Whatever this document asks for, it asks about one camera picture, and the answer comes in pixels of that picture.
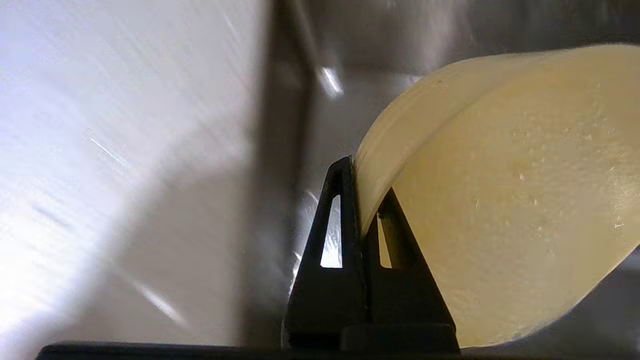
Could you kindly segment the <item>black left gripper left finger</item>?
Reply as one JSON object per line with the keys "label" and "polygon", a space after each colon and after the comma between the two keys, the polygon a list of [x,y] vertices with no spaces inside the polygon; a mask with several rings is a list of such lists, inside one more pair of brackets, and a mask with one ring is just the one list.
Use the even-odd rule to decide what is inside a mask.
{"label": "black left gripper left finger", "polygon": [[[330,211],[340,198],[342,266],[322,266]],[[343,331],[366,321],[366,284],[359,236],[355,177],[349,156],[328,169],[283,320],[291,349],[340,349]]]}

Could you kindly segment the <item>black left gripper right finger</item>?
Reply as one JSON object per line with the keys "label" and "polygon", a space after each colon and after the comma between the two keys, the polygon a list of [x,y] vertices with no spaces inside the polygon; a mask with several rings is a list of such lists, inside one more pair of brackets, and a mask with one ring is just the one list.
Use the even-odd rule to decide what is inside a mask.
{"label": "black left gripper right finger", "polygon": [[363,262],[367,285],[362,349],[460,350],[453,317],[393,189],[366,232]]}

